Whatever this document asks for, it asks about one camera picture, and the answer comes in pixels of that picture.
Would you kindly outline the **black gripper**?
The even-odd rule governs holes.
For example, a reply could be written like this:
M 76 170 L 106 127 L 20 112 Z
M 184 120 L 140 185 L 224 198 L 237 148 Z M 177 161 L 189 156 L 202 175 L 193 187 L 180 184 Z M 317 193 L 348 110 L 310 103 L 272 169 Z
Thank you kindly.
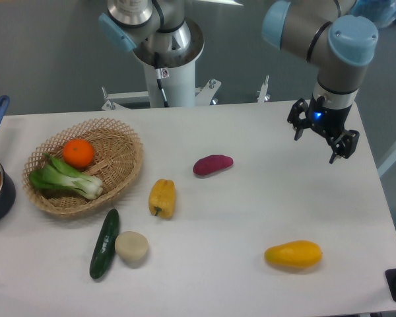
M 351 106 L 342 109 L 326 108 L 327 100 L 319 96 L 310 100 L 310 105 L 304 99 L 293 103 L 287 122 L 293 125 L 294 140 L 301 138 L 309 127 L 323 137 L 332 150 L 329 164 L 337 158 L 348 159 L 356 150 L 360 133 L 357 130 L 346 130 L 345 122 Z

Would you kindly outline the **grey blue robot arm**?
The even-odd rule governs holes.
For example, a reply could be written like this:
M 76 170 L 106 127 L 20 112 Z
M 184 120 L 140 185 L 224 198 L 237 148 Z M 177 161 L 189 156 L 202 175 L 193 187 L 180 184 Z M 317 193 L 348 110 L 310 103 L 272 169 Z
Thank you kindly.
M 277 1 L 261 28 L 270 45 L 318 69 L 309 102 L 295 102 L 288 115 L 295 136 L 310 129 L 347 159 L 359 134 L 345 122 L 378 41 L 376 26 L 350 15 L 353 1 Z M 185 15 L 183 1 L 108 1 L 98 23 L 107 39 L 143 64 L 153 108 L 193 107 L 195 62 L 204 47 L 200 27 Z

